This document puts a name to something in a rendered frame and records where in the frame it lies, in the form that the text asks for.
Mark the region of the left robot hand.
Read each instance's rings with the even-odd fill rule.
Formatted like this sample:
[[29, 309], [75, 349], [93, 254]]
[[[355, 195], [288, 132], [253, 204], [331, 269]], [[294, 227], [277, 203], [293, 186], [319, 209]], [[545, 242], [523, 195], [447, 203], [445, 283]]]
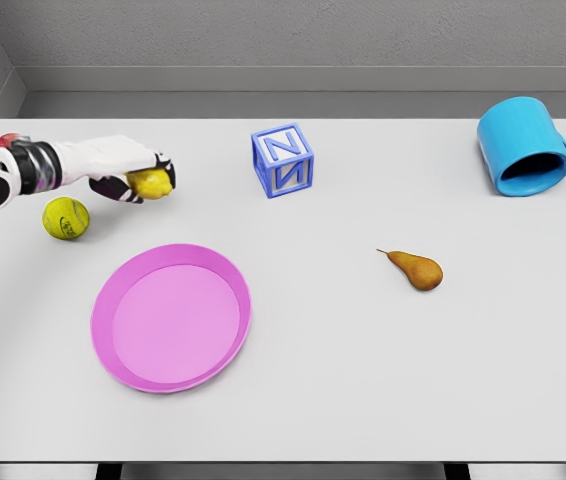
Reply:
[[142, 204], [129, 186], [125, 174], [146, 169], [167, 171], [173, 190], [175, 167], [162, 152], [150, 149], [126, 136], [111, 136], [87, 141], [89, 187], [95, 193], [119, 202]]

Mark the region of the yellow lemon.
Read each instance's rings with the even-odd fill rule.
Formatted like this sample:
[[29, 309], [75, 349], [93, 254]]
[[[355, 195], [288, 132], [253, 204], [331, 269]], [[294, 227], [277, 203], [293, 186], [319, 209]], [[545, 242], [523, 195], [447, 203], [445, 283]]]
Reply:
[[125, 177], [133, 193], [143, 200], [158, 200], [173, 190], [170, 177], [162, 168], [128, 172]]

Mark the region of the pink round plate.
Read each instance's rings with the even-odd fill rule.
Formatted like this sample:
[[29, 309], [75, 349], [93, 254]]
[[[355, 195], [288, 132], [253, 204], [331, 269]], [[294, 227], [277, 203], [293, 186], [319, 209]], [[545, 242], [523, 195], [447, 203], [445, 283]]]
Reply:
[[95, 354], [117, 381], [149, 393], [196, 387], [239, 353], [251, 325], [248, 284], [233, 262], [193, 244], [147, 250], [96, 296]]

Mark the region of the yellow-green tennis ball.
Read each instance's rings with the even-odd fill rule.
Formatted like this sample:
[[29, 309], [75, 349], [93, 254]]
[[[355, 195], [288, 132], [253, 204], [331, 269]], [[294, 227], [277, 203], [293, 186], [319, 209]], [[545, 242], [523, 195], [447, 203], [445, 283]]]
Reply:
[[74, 240], [89, 228], [90, 214], [78, 200], [59, 197], [45, 206], [42, 224], [50, 236], [60, 240]]

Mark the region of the blue letter block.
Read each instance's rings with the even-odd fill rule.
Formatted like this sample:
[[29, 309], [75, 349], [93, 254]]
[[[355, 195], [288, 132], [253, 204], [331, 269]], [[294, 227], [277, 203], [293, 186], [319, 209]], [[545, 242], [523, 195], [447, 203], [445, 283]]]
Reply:
[[297, 123], [251, 135], [253, 168], [270, 199], [312, 186], [314, 152]]

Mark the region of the brown pear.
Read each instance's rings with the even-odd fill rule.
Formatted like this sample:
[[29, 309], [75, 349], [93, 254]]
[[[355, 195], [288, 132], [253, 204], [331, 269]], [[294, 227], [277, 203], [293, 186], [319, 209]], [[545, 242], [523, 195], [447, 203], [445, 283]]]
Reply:
[[385, 251], [384, 254], [406, 276], [408, 282], [419, 291], [431, 291], [444, 279], [442, 267], [434, 260], [404, 251]]

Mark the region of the blue mug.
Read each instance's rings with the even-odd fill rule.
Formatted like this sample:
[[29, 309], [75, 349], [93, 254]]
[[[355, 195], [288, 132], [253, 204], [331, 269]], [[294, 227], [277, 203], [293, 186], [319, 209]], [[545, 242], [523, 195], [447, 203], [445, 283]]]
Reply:
[[477, 137], [501, 195], [532, 196], [566, 177], [566, 139], [536, 98], [519, 96], [495, 104], [479, 119]]

